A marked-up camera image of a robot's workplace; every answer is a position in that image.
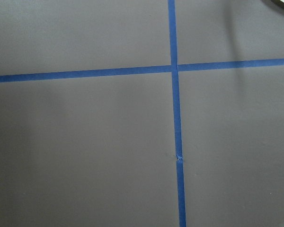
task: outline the vertical tape strip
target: vertical tape strip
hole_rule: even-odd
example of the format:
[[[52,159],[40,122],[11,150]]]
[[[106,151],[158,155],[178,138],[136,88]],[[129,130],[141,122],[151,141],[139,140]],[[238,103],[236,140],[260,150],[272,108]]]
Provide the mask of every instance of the vertical tape strip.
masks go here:
[[[179,222],[180,227],[186,227],[175,0],[168,0],[168,5],[172,95],[177,156]]]

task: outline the floor tile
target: floor tile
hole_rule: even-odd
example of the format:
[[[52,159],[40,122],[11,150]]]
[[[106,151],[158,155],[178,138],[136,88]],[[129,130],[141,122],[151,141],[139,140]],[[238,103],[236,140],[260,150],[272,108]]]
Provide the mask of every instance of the floor tile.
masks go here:
[[[284,66],[180,73],[188,227],[284,227]]]
[[[0,226],[178,226],[170,77],[0,83]]]
[[[271,0],[176,0],[178,63],[284,58],[284,10]]]
[[[170,65],[166,0],[0,0],[0,75]]]

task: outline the gray painted surface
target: gray painted surface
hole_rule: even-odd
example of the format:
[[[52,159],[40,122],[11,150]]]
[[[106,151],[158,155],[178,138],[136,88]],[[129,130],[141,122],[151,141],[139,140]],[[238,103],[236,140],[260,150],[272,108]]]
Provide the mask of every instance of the gray painted surface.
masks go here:
[[[176,0],[180,64],[284,58],[284,10],[271,0]]]
[[[0,75],[169,64],[166,0],[0,0]]]
[[[284,66],[180,73],[188,227],[284,227]]]
[[[0,84],[0,227],[178,226],[169,73]]]

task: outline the blue tape strip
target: blue tape strip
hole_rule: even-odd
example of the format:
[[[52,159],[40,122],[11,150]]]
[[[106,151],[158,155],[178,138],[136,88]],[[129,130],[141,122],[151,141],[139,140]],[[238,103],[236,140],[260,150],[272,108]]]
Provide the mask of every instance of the blue tape strip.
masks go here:
[[[177,156],[179,222],[180,227],[186,227],[175,0],[168,0],[168,4],[172,95],[174,108],[175,145]]]
[[[284,65],[283,59],[265,59],[251,61],[225,61],[211,63],[196,63],[178,65],[179,71],[196,71],[196,70],[217,70],[217,69],[233,69],[233,68],[248,68],[248,67],[265,67]]]
[[[164,66],[149,66],[149,67],[135,67],[135,68],[121,68],[121,69],[107,69],[107,70],[84,70],[84,71],[70,71],[70,72],[49,72],[49,73],[8,75],[8,76],[0,76],[0,83],[13,82],[13,81],[27,81],[27,80],[118,76],[118,75],[145,74],[145,73],[158,73],[158,72],[171,72],[171,66],[164,65]]]

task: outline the gray floor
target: gray floor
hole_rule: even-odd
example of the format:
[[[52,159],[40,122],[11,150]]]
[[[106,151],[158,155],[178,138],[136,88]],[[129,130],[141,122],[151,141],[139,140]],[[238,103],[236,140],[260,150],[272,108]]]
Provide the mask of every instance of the gray floor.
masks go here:
[[[0,75],[170,65],[166,0],[0,0]]]
[[[284,227],[284,66],[180,73],[187,226]]]
[[[284,10],[270,0],[176,0],[179,64],[284,58]]]
[[[178,63],[284,58],[270,0],[175,0]],[[167,0],[0,0],[0,75],[170,65]],[[187,227],[284,227],[284,66],[179,73]],[[0,227],[176,227],[171,73],[0,83]]]
[[[170,74],[0,84],[0,227],[178,225]]]

